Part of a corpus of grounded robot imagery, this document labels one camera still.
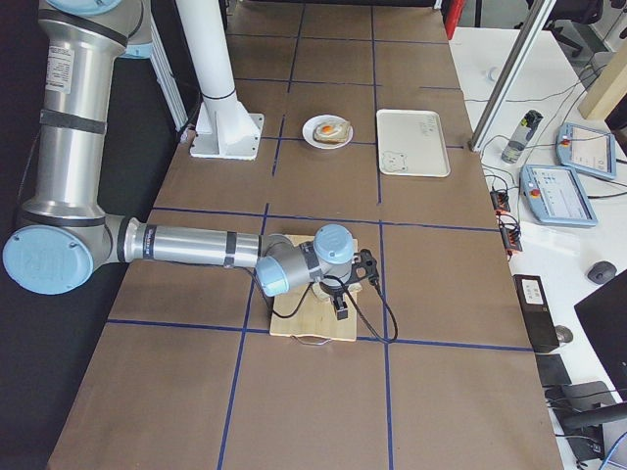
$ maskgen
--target blue tape line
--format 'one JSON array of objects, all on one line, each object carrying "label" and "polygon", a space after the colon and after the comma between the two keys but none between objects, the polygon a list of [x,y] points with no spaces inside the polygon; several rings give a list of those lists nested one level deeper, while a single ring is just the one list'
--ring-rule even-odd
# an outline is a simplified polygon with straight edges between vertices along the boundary
[{"label": "blue tape line", "polygon": [[[303,137],[262,137],[262,140],[278,140],[280,142],[307,142]],[[375,142],[355,142],[351,141],[347,145],[376,145]]]},{"label": "blue tape line", "polygon": [[419,86],[418,89],[423,88],[425,90],[447,90],[447,91],[461,91],[461,88],[456,86]]},{"label": "blue tape line", "polygon": [[[379,108],[378,103],[378,95],[376,91],[377,80],[376,80],[376,46],[374,41],[374,7],[370,6],[370,43],[372,45],[372,99],[374,102],[374,114]],[[381,182],[381,168],[379,167],[379,159],[376,159],[376,202],[377,205],[380,205],[383,202],[383,184]]]},{"label": "blue tape line", "polygon": [[301,41],[301,32],[303,31],[303,23],[305,22],[305,9],[307,4],[303,3],[301,8],[301,20],[298,24],[298,35],[296,37],[296,46],[294,46],[294,58],[292,59],[292,68],[290,70],[290,81],[287,84],[287,92],[292,89],[292,80],[294,79],[294,68],[296,67],[296,56],[298,55],[298,46]]},{"label": "blue tape line", "polygon": [[[379,266],[381,268],[381,295],[383,299],[386,299],[386,290],[385,290],[385,243],[383,242],[383,223],[379,220],[379,255],[381,259],[379,260]],[[389,339],[388,336],[388,315],[385,311],[385,305],[381,306],[383,312],[383,338],[386,340]]]},{"label": "blue tape line", "polygon": [[[269,204],[265,203],[264,219],[262,221],[262,229],[260,233],[264,235],[265,219],[269,210]],[[221,470],[224,464],[224,454],[226,452],[226,440],[228,439],[228,431],[230,428],[231,415],[233,412],[233,404],[235,403],[235,392],[237,391],[237,380],[239,378],[239,369],[242,365],[242,355],[244,354],[244,343],[246,342],[246,333],[248,320],[251,314],[251,302],[253,300],[253,292],[255,292],[255,282],[251,280],[251,288],[248,293],[248,302],[246,302],[246,314],[244,315],[244,323],[242,325],[242,333],[239,341],[239,349],[237,350],[237,360],[235,362],[235,371],[233,372],[233,381],[231,383],[231,392],[228,397],[228,408],[226,409],[226,417],[224,418],[224,429],[222,431],[222,441],[219,446],[219,456],[217,458],[217,470]]]},{"label": "blue tape line", "polygon": [[371,41],[371,39],[360,39],[358,37],[303,36],[302,39],[315,39],[316,41],[350,41],[350,42],[370,42]]},{"label": "blue tape line", "polygon": [[285,115],[281,118],[281,126],[278,129],[278,143],[276,144],[276,151],[274,152],[274,162],[272,163],[272,177],[276,174],[276,168],[278,167],[278,154],[281,150],[281,141],[283,139],[283,126],[285,125]]},{"label": "blue tape line", "polygon": [[[109,318],[107,323],[113,323],[118,325],[131,325],[131,326],[153,326],[161,328],[181,328],[192,330],[210,330],[210,331],[228,331],[232,333],[242,333],[243,328],[236,326],[219,326],[219,325],[202,325],[196,323],[175,323],[168,321],[152,321],[152,320],[128,320],[121,318]],[[263,328],[247,328],[246,333],[254,334],[269,334],[269,330]],[[358,341],[370,341],[377,342],[377,339],[372,336],[357,336]],[[411,339],[399,339],[396,343],[401,345],[414,345],[414,346],[435,346],[441,348],[464,348],[468,350],[492,350],[492,351],[512,351],[522,353],[532,353],[531,348],[524,348],[521,346],[498,346],[498,345],[479,345],[474,343],[451,343],[444,341],[427,341],[427,340],[411,340]]]},{"label": "blue tape line", "polygon": [[[227,36],[243,36],[243,37],[277,37],[283,39],[317,39],[324,41],[353,41],[353,42],[367,42],[372,39],[359,39],[359,38],[343,38],[343,37],[318,37],[318,36],[301,36],[301,29],[298,30],[298,35],[291,36],[289,34],[252,34],[245,32],[228,32]],[[437,45],[437,46],[447,46],[448,42],[442,41],[417,41],[417,40],[408,40],[408,39],[374,39],[375,42],[389,42],[389,43],[403,43],[403,44],[426,44],[426,45]]]},{"label": "blue tape line", "polygon": [[227,32],[226,36],[243,36],[243,37],[278,37],[282,39],[296,39],[298,36],[290,36],[289,34],[252,34],[247,32]]},{"label": "blue tape line", "polygon": [[447,341],[425,341],[425,340],[405,340],[399,339],[396,343],[401,345],[417,345],[417,346],[439,346],[445,348],[463,348],[468,350],[492,350],[492,351],[512,351],[521,353],[532,353],[531,348],[522,346],[498,346],[498,345],[480,345],[474,343],[452,343]]},{"label": "blue tape line", "polygon": [[408,39],[374,39],[374,42],[389,43],[389,44],[424,44],[427,46],[448,46],[448,42],[442,41],[412,41]]},{"label": "blue tape line", "polygon": [[372,86],[372,83],[358,83],[353,81],[316,81],[316,80],[294,80],[289,78],[249,78],[244,76],[235,77],[240,81],[269,81],[274,83],[299,83],[306,85],[354,85],[354,86]]},{"label": "blue tape line", "polygon": [[213,331],[230,331],[241,332],[242,329],[236,326],[218,326],[218,325],[203,325],[195,323],[173,323],[169,321],[150,321],[150,320],[127,320],[121,318],[109,318],[107,323],[114,323],[119,325],[138,325],[138,326],[161,326],[166,328],[184,328],[193,330],[213,330]]},{"label": "blue tape line", "polygon": [[189,212],[189,213],[206,213],[211,215],[241,215],[244,217],[263,217],[262,213],[255,212],[236,212],[236,211],[213,211],[210,209],[184,209],[184,208],[165,208],[165,207],[154,207],[153,211],[162,211],[162,212]]},{"label": "blue tape line", "polygon": [[390,348],[383,345],[383,356],[385,362],[385,404],[387,411],[388,425],[388,467],[394,470],[394,433],[392,428],[392,387],[390,385]]},{"label": "blue tape line", "polygon": [[[385,287],[385,243],[383,241],[383,224],[379,220],[379,251],[381,260],[381,295],[386,298]],[[383,337],[387,340],[388,336],[388,315],[385,311],[385,305],[381,306],[383,313]],[[389,345],[383,345],[383,354],[385,359],[385,400],[387,409],[387,425],[388,425],[388,462],[390,470],[394,469],[394,436],[392,433],[392,392],[390,386],[390,351]]]},{"label": "blue tape line", "polygon": [[[264,217],[262,213],[254,213],[254,212],[236,212],[236,211],[212,211],[212,210],[201,210],[201,209],[182,209],[182,208],[165,208],[165,207],[155,207],[153,211],[163,211],[163,212],[189,212],[189,213],[205,213],[205,214],[215,214],[215,215],[237,215],[237,216],[246,216],[246,217]],[[331,218],[331,217],[315,217],[309,215],[287,215],[287,214],[268,214],[267,218],[283,218],[286,220],[314,220],[320,222],[344,222],[344,223],[355,223],[355,224],[366,224],[366,225],[378,225],[379,223],[383,225],[388,225],[392,227],[416,227],[416,228],[436,228],[440,230],[461,230],[468,232],[488,232],[488,233],[498,233],[498,228],[486,228],[486,227],[467,227],[461,225],[438,225],[433,223],[419,223],[419,222],[393,222],[390,220],[362,220],[356,218]]]}]

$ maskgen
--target red object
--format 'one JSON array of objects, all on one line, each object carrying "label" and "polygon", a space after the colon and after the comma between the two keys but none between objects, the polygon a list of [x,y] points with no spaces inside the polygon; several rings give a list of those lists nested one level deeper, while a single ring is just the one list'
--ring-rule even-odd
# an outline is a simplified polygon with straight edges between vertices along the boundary
[{"label": "red object", "polygon": [[453,33],[455,28],[458,27],[459,18],[463,11],[463,5],[466,0],[453,0],[449,7],[449,13],[447,13],[447,22],[444,24],[444,29],[447,31],[447,37],[449,40],[453,39]]}]

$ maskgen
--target floor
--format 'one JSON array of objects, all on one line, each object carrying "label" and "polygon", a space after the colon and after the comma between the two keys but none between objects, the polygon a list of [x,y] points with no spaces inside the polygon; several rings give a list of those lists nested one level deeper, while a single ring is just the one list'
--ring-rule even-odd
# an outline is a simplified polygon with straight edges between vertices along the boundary
[{"label": "floor", "polygon": [[[475,0],[466,0],[459,26],[473,27],[475,22]],[[481,12],[482,27],[512,28],[525,21],[529,11],[524,0],[483,0]],[[584,46],[584,50],[577,58],[572,57],[573,49],[560,44],[564,55],[578,73],[590,63],[594,53],[604,51],[601,41],[586,25],[572,22],[558,22],[563,26],[563,34]]]}]

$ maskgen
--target white pole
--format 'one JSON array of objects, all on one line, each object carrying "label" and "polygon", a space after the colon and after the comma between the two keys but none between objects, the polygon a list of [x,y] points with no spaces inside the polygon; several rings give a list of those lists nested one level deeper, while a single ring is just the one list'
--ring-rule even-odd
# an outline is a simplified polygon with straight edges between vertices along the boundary
[{"label": "white pole", "polygon": [[[258,141],[261,131],[237,101],[217,0],[176,0],[176,6],[209,120],[208,129],[197,130],[212,134],[212,145],[216,144],[215,151],[209,152],[212,155],[199,156],[254,158],[259,145],[249,142]],[[248,155],[246,150],[242,155],[242,148],[252,149],[254,154]]]}]

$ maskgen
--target black box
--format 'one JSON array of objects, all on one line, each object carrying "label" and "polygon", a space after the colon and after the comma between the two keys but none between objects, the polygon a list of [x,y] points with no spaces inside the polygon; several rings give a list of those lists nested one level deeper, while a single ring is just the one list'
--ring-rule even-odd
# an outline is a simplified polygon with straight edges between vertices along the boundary
[{"label": "black box", "polygon": [[533,351],[550,353],[559,347],[559,340],[540,276],[515,274],[513,282]]}]

